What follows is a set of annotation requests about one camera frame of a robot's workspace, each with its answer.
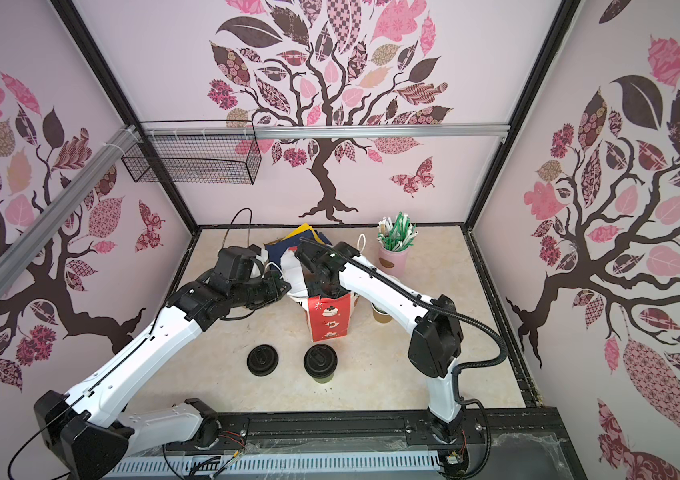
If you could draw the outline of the white red paper bag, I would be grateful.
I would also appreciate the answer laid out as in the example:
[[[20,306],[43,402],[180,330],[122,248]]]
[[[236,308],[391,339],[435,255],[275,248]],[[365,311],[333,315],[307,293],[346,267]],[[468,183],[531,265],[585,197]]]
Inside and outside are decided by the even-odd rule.
[[[312,341],[320,342],[346,336],[360,296],[348,291],[338,299],[309,297],[303,278],[303,268],[295,257],[296,249],[287,250],[283,254],[279,267],[284,279],[291,285],[287,296],[305,311]]]

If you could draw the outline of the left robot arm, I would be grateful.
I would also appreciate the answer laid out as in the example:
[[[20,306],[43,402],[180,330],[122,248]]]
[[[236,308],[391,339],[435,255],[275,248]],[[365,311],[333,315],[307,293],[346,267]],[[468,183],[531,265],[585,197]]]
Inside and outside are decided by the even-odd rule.
[[[128,455],[175,442],[214,446],[218,414],[197,398],[129,417],[124,409],[148,380],[183,347],[232,310],[254,312],[290,290],[252,245],[226,247],[215,266],[166,301],[155,320],[111,360],[66,393],[48,391],[34,405],[45,446],[72,479],[101,479]]]

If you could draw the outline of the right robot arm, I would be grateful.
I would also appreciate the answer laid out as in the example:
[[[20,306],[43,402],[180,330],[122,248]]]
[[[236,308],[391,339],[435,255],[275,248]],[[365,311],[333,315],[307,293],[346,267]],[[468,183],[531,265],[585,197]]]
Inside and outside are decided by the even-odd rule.
[[[405,329],[410,336],[408,359],[426,377],[430,429],[445,444],[459,438],[465,407],[475,402],[460,394],[460,374],[502,364],[508,348],[501,336],[486,324],[459,313],[449,297],[433,298],[405,286],[345,242],[328,246],[303,239],[295,257],[330,292],[355,293],[381,308]],[[489,337],[498,348],[497,355],[461,362],[464,324]]]

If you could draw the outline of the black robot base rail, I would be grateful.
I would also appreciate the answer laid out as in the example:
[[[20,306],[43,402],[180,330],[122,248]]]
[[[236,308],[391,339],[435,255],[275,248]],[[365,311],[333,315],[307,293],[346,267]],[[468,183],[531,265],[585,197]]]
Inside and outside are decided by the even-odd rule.
[[[465,407],[461,436],[440,442],[427,410],[218,413],[217,443],[175,442],[126,456],[426,451],[435,479],[581,479],[585,473],[554,408]]]

